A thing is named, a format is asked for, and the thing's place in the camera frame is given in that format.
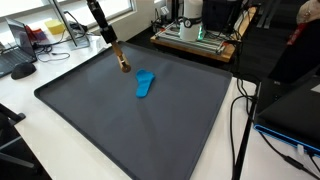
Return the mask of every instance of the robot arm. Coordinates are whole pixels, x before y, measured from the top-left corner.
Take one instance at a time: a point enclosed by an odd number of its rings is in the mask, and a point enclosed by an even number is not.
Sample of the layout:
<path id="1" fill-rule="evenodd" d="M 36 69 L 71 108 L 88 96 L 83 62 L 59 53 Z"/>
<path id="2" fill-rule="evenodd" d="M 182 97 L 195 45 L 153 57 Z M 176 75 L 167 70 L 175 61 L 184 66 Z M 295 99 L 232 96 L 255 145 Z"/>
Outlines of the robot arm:
<path id="1" fill-rule="evenodd" d="M 111 43 L 112 49 L 118 58 L 121 70 L 125 73 L 130 72 L 131 66 L 129 65 L 125 55 L 122 53 L 121 48 L 116 41 L 117 35 L 115 34 L 112 26 L 109 25 L 105 19 L 105 15 L 99 5 L 99 2 L 96 0 L 87 0 L 87 5 L 100 27 L 100 33 L 103 39 L 106 41 L 106 43 Z"/>

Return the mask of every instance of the laptop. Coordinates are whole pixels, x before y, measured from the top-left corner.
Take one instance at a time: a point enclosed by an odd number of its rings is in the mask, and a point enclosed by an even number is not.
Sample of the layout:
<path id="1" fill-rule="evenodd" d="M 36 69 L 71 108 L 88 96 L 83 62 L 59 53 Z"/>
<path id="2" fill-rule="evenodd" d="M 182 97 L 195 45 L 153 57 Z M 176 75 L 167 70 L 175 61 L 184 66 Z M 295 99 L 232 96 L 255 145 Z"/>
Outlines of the laptop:
<path id="1" fill-rule="evenodd" d="M 6 21 L 17 47 L 0 55 L 0 78 L 10 74 L 17 64 L 33 63 L 37 60 L 25 25 L 9 18 L 6 18 Z"/>
<path id="2" fill-rule="evenodd" d="M 312 77 L 255 118 L 254 129 L 320 156 L 320 77 Z"/>

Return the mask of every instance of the gray mat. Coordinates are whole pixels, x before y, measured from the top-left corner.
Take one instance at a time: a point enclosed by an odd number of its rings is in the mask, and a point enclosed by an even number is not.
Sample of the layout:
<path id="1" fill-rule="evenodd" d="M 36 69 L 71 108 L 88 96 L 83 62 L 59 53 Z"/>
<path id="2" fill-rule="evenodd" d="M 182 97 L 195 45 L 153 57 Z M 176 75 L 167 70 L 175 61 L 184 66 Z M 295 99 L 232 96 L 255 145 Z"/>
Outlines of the gray mat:
<path id="1" fill-rule="evenodd" d="M 120 46 L 132 70 L 122 73 L 112 49 L 35 91 L 133 179 L 189 179 L 232 75 L 143 49 Z M 139 99 L 136 72 L 155 74 Z"/>

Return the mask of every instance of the electronic device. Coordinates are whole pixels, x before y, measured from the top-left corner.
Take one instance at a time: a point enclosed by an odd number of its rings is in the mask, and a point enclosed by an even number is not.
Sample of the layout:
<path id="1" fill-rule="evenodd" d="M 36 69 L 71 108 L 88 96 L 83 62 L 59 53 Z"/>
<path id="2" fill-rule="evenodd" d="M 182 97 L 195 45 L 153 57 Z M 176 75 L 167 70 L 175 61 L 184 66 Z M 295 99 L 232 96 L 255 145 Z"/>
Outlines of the electronic device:
<path id="1" fill-rule="evenodd" d="M 319 107 L 320 77 L 313 77 L 259 113 L 254 129 L 320 155 Z"/>
<path id="2" fill-rule="evenodd" d="M 60 4 L 57 2 L 57 0 L 50 0 L 50 3 L 53 6 L 54 11 L 56 12 L 57 16 L 60 18 L 60 20 L 64 23 L 72 41 L 74 44 L 68 44 L 69 48 L 71 50 L 85 48 L 90 46 L 90 41 L 88 37 L 85 35 L 85 31 L 83 30 L 82 26 L 79 24 L 79 28 L 83 32 L 82 34 L 75 34 L 73 29 L 70 27 L 70 23 L 67 21 L 67 18 L 64 15 L 64 12 L 62 11 Z"/>
<path id="3" fill-rule="evenodd" d="M 22 79 L 34 73 L 36 71 L 36 67 L 30 62 L 23 62 L 17 64 L 11 73 L 11 78 L 14 80 Z"/>
<path id="4" fill-rule="evenodd" d="M 203 0 L 202 23 L 205 30 L 232 34 L 243 0 Z"/>
<path id="5" fill-rule="evenodd" d="M 180 24 L 180 38 L 184 41 L 196 41 L 201 31 L 203 0 L 185 0 L 183 20 Z"/>
<path id="6" fill-rule="evenodd" d="M 26 26 L 16 20 L 6 18 L 10 31 L 17 44 L 17 48 L 8 50 L 0 55 L 0 78 L 10 74 L 16 65 L 37 60 L 36 54 L 32 48 Z"/>

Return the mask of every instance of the blue object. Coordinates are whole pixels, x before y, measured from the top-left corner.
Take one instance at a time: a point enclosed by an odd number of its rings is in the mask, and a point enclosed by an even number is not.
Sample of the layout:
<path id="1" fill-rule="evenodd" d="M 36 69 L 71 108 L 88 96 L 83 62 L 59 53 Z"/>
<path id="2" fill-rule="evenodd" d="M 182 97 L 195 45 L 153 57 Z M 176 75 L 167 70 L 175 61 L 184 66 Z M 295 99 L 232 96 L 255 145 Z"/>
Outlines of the blue object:
<path id="1" fill-rule="evenodd" d="M 136 92 L 136 96 L 138 98 L 143 98 L 147 96 L 150 85 L 155 78 L 152 72 L 146 71 L 144 69 L 140 69 L 137 74 L 136 78 L 138 81 L 138 88 Z"/>

